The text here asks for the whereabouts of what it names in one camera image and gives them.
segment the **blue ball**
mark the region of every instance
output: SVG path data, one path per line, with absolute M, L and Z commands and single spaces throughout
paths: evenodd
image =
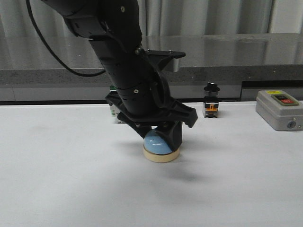
M 147 151 L 157 155 L 167 155 L 172 153 L 164 139 L 162 139 L 156 130 L 150 130 L 144 138 L 144 147 Z

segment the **wooden disc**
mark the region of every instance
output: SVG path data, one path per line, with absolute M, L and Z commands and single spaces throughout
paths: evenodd
M 143 154 L 148 160 L 150 160 L 152 162 L 159 162 L 159 163 L 170 162 L 172 160 L 175 160 L 179 156 L 180 148 L 178 148 L 176 151 L 174 151 L 170 154 L 167 154 L 167 155 L 158 155 L 158 154 L 149 152 L 143 146 Z

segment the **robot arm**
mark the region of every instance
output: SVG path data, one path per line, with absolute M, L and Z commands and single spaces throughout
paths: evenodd
M 42 0 L 59 12 L 71 32 L 88 38 L 116 93 L 106 100 L 120 109 L 118 118 L 143 138 L 156 133 L 172 151 L 182 143 L 182 122 L 192 127 L 196 110 L 170 96 L 161 69 L 181 52 L 145 51 L 141 47 L 137 0 Z

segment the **small device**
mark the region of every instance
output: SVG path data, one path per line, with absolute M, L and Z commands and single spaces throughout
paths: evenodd
M 116 92 L 116 88 L 115 88 L 115 86 L 113 86 L 113 85 L 111 85 L 109 89 L 110 89 L 110 91 L 115 91 L 115 92 Z M 117 124 L 124 124 L 123 121 L 121 121 L 121 120 L 118 119 L 118 115 L 119 115 L 119 113 L 120 113 L 120 110 L 119 110 L 118 107 L 116 107 L 115 105 L 111 105 L 111 106 L 110 106 L 110 113 L 111 113 L 112 116 L 115 118 L 115 122 L 116 122 Z
M 204 117 L 217 117 L 219 108 L 219 94 L 220 89 L 214 83 L 207 83 L 204 88 L 204 102 L 203 102 L 203 116 Z
M 256 111 L 277 131 L 303 129 L 303 104 L 285 91 L 259 91 Z

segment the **gray countertop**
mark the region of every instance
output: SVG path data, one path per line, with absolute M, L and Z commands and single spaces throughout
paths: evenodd
M 73 69 L 93 73 L 102 68 L 86 39 L 47 37 L 47 41 Z M 165 72 L 172 86 L 203 86 L 208 81 L 240 86 L 242 81 L 303 79 L 301 34 L 150 36 L 143 38 L 143 46 L 187 54 L 180 61 L 179 72 Z M 67 72 L 39 38 L 0 38 L 0 52 L 0 87 L 7 92 L 12 89 L 12 100 L 17 100 L 15 88 L 107 88 L 111 84 L 106 74 L 82 78 Z

